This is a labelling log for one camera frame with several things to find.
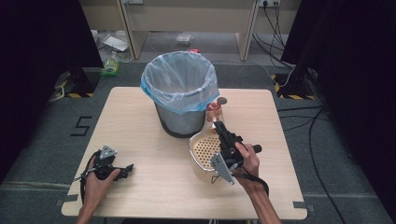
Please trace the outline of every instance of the gray trash can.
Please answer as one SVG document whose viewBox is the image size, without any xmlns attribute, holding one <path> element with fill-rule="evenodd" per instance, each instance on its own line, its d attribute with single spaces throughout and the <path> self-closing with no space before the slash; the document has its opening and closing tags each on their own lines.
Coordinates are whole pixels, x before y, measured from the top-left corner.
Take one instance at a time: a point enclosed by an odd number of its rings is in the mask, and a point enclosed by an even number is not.
<svg viewBox="0 0 396 224">
<path fill-rule="evenodd" d="M 187 51 L 163 54 L 148 63 L 140 87 L 154 101 L 166 132 L 179 138 L 201 131 L 206 105 L 219 96 L 213 64 Z"/>
</svg>

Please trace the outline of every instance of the forearm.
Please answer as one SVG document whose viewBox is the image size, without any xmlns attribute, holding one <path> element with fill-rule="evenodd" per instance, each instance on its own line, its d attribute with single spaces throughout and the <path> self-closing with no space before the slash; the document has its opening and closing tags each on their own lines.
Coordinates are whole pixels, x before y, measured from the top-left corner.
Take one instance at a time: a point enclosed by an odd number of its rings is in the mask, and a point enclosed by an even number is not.
<svg viewBox="0 0 396 224">
<path fill-rule="evenodd" d="M 82 206 L 79 209 L 78 219 L 76 224 L 88 224 L 90 223 L 91 217 L 95 211 L 95 207 L 93 206 Z"/>
<path fill-rule="evenodd" d="M 256 210 L 257 216 L 261 224 L 264 223 L 281 223 L 275 208 L 265 192 L 263 186 L 257 182 L 245 188 L 247 195 L 250 197 L 253 207 Z"/>
</svg>

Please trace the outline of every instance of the human hand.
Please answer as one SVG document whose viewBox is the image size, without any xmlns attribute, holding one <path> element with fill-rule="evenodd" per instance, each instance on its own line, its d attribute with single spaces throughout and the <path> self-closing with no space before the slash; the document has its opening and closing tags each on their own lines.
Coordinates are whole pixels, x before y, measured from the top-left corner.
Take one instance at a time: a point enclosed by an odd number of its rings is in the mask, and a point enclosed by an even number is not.
<svg viewBox="0 0 396 224">
<path fill-rule="evenodd" d="M 94 159 L 91 161 L 89 168 L 93 167 Z M 120 173 L 120 169 L 114 170 L 107 179 L 100 180 L 94 172 L 87 176 L 85 184 L 84 205 L 96 208 L 99 203 L 106 197 L 114 178 Z"/>
<path fill-rule="evenodd" d="M 254 151 L 253 145 L 242 145 L 240 143 L 235 143 L 235 147 L 244 158 L 243 167 L 233 170 L 233 174 L 236 175 L 236 179 L 238 180 L 239 184 L 247 191 L 247 193 L 252 190 L 262 188 L 262 185 L 258 182 L 250 181 L 243 177 L 238 177 L 239 175 L 254 175 L 259 177 L 260 160 Z"/>
<path fill-rule="evenodd" d="M 94 159 L 91 160 L 89 168 L 93 167 Z M 79 210 L 78 220 L 76 223 L 89 223 L 93 212 L 99 203 L 106 197 L 107 191 L 110 189 L 114 178 L 120 173 L 120 169 L 116 169 L 105 180 L 100 180 L 94 172 L 90 172 L 85 183 L 84 203 Z"/>
</svg>

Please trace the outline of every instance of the wall socket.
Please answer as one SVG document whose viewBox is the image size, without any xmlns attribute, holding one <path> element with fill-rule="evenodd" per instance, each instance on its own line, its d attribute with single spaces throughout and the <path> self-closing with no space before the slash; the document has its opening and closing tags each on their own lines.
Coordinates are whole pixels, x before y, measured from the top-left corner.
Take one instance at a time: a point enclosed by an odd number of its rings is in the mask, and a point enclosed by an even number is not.
<svg viewBox="0 0 396 224">
<path fill-rule="evenodd" d="M 275 7 L 275 2 L 277 2 L 277 4 L 280 4 L 280 0 L 266 0 L 267 1 L 267 7 Z M 264 0 L 259 0 L 259 6 L 260 7 L 264 7 Z"/>
</svg>

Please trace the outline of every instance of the plastic bag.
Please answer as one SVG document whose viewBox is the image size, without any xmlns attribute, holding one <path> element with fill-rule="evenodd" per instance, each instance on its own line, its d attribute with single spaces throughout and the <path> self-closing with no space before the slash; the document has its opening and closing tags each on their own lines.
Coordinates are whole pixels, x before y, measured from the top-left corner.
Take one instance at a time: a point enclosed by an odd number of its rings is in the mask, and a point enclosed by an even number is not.
<svg viewBox="0 0 396 224">
<path fill-rule="evenodd" d="M 180 115 L 204 111 L 219 96 L 213 64 L 199 53 L 158 56 L 145 68 L 140 87 L 156 104 Z"/>
<path fill-rule="evenodd" d="M 106 60 L 105 66 L 100 75 L 102 77 L 114 77 L 119 73 L 120 58 L 115 51 L 111 53 L 111 57 Z"/>
</svg>

